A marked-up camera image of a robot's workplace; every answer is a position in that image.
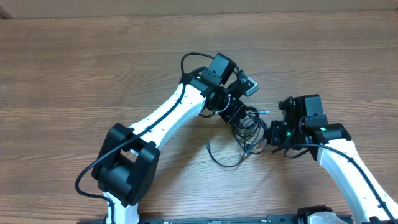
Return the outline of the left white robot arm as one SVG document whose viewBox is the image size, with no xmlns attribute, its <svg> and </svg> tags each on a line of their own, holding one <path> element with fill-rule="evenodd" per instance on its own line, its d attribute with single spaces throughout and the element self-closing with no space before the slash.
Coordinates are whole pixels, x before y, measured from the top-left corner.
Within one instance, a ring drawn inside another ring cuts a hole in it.
<svg viewBox="0 0 398 224">
<path fill-rule="evenodd" d="M 209 66 L 183 72 L 174 94 L 149 116 L 130 127 L 115 124 L 91 173 L 108 203 L 104 223 L 138 223 L 137 205 L 153 182 L 164 144 L 204 109 L 227 123 L 243 118 L 239 98 L 257 89 L 253 79 L 218 53 Z"/>
</svg>

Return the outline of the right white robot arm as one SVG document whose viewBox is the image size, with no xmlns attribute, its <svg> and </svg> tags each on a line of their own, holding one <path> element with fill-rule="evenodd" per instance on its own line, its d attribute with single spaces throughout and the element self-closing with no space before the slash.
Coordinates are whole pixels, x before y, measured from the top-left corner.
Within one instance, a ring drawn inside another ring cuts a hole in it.
<svg viewBox="0 0 398 224">
<path fill-rule="evenodd" d="M 356 223 L 397 223 L 397 203 L 361 160 L 347 129 L 328 122 L 320 95 L 290 96 L 278 107 L 283 118 L 267 132 L 274 152 L 310 154 L 333 179 Z"/>
</svg>

